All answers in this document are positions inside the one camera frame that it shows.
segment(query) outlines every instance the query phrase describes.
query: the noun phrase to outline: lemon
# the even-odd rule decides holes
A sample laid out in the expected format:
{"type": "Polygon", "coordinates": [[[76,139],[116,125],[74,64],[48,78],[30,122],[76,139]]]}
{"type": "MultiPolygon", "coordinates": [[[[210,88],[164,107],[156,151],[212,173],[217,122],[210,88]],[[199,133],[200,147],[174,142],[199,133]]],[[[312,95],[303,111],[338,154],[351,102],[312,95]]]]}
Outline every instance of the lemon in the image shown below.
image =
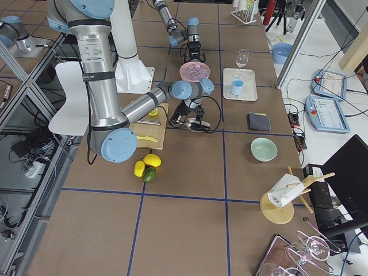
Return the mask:
{"type": "Polygon", "coordinates": [[[143,158],[143,162],[148,166],[158,167],[161,165],[161,158],[155,154],[147,154],[143,158]]]}
{"type": "Polygon", "coordinates": [[[145,163],[142,160],[139,160],[134,165],[134,175],[136,177],[142,177],[145,170],[145,163]]]}
{"type": "Polygon", "coordinates": [[[152,110],[151,112],[149,112],[149,114],[148,115],[150,115],[150,116],[157,116],[159,114],[159,111],[157,110],[157,108],[155,108],[154,110],[152,110]]]}

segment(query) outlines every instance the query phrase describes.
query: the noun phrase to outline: black monitor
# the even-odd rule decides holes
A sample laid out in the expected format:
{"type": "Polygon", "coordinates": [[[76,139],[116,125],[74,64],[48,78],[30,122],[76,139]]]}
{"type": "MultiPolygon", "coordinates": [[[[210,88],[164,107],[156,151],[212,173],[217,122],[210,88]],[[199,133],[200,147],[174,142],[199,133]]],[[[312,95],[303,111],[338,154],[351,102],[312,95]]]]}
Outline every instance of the black monitor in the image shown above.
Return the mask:
{"type": "Polygon", "coordinates": [[[336,174],[327,182],[353,218],[323,230],[323,234],[334,237],[357,228],[368,231],[368,145],[354,135],[321,170],[323,174],[336,174]]]}

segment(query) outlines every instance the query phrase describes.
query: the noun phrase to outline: blue joint cap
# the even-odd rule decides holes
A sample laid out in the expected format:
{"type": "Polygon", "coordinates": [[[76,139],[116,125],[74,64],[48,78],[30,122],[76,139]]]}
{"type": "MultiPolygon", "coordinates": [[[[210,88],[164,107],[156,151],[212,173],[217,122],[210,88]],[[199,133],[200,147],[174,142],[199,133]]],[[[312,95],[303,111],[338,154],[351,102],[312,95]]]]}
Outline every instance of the blue joint cap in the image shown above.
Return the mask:
{"type": "Polygon", "coordinates": [[[170,45],[172,47],[175,47],[177,46],[179,43],[177,42],[177,40],[173,37],[173,36],[168,36],[168,40],[170,42],[170,45]]]}
{"type": "Polygon", "coordinates": [[[14,44],[11,39],[9,39],[6,36],[3,36],[2,34],[0,34],[0,41],[5,45],[6,48],[9,48],[14,44]]]}
{"type": "Polygon", "coordinates": [[[114,0],[70,0],[70,2],[72,2],[81,13],[93,19],[106,19],[110,17],[115,7],[114,0]]]}
{"type": "Polygon", "coordinates": [[[211,82],[208,78],[201,79],[200,84],[204,92],[206,92],[208,95],[214,90],[213,82],[211,82]]]}
{"type": "Polygon", "coordinates": [[[129,128],[110,132],[102,143],[101,155],[107,161],[121,163],[128,160],[137,148],[137,136],[129,128]]]}
{"type": "Polygon", "coordinates": [[[48,19],[48,25],[51,29],[53,29],[57,32],[60,32],[60,33],[71,33],[66,24],[61,24],[61,23],[59,23],[55,20],[52,20],[50,18],[47,18],[47,19],[48,19]]]}
{"type": "Polygon", "coordinates": [[[189,82],[179,80],[174,82],[171,91],[176,99],[188,99],[191,95],[191,85],[189,82]]]}
{"type": "Polygon", "coordinates": [[[22,23],[22,21],[20,20],[20,18],[17,17],[17,16],[5,16],[5,17],[1,18],[1,21],[4,22],[4,23],[8,23],[8,24],[11,24],[11,23],[22,23]]]}
{"type": "Polygon", "coordinates": [[[196,25],[199,25],[200,24],[200,21],[198,19],[198,17],[190,17],[188,19],[188,26],[196,26],[196,25]]]}

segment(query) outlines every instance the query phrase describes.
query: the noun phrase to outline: white tray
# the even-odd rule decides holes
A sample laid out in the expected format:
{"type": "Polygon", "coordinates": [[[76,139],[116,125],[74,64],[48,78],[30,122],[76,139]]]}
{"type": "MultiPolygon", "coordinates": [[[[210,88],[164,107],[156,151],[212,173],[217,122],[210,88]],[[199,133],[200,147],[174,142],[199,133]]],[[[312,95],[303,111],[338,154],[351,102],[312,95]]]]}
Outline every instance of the white tray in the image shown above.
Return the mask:
{"type": "Polygon", "coordinates": [[[253,70],[248,69],[224,69],[224,85],[223,92],[225,99],[236,99],[238,101],[251,101],[257,100],[257,87],[255,85],[255,75],[253,70]],[[233,81],[234,75],[240,74],[243,78],[244,86],[239,95],[231,94],[231,82],[233,81]]]}

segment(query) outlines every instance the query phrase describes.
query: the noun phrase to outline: light blue cup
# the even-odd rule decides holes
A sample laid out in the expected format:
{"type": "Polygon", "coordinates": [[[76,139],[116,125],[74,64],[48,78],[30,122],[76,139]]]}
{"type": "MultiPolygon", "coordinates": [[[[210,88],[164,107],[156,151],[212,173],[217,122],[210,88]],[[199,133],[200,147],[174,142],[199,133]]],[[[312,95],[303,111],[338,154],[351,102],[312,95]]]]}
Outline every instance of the light blue cup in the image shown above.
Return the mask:
{"type": "Polygon", "coordinates": [[[267,162],[276,157],[277,147],[270,139],[261,137],[253,140],[251,152],[253,157],[258,161],[267,162]]]}
{"type": "Polygon", "coordinates": [[[288,43],[276,43],[272,46],[272,58],[276,64],[284,64],[293,46],[288,43]]]}
{"type": "Polygon", "coordinates": [[[234,79],[231,82],[231,94],[238,96],[242,92],[244,82],[241,79],[234,79]]]}

